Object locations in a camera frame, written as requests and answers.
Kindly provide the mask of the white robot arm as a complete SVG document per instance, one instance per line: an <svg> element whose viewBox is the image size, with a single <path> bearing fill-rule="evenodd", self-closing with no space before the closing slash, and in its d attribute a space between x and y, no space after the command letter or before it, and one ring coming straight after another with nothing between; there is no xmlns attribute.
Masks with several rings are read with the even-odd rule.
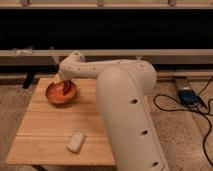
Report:
<svg viewBox="0 0 213 171"><path fill-rule="evenodd" d="M74 51L59 64L59 76L96 80L96 100L117 171L170 171L145 95L157 80L144 60L87 62Z"/></svg>

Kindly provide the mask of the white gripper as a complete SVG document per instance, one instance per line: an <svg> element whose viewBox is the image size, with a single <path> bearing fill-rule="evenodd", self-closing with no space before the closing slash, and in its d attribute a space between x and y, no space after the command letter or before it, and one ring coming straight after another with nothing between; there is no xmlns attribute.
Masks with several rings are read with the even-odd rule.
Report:
<svg viewBox="0 0 213 171"><path fill-rule="evenodd" d="M71 89L71 81L74 78L73 69L68 66L60 66L58 72L53 77L54 83L64 81L63 95L66 95Z"/></svg>

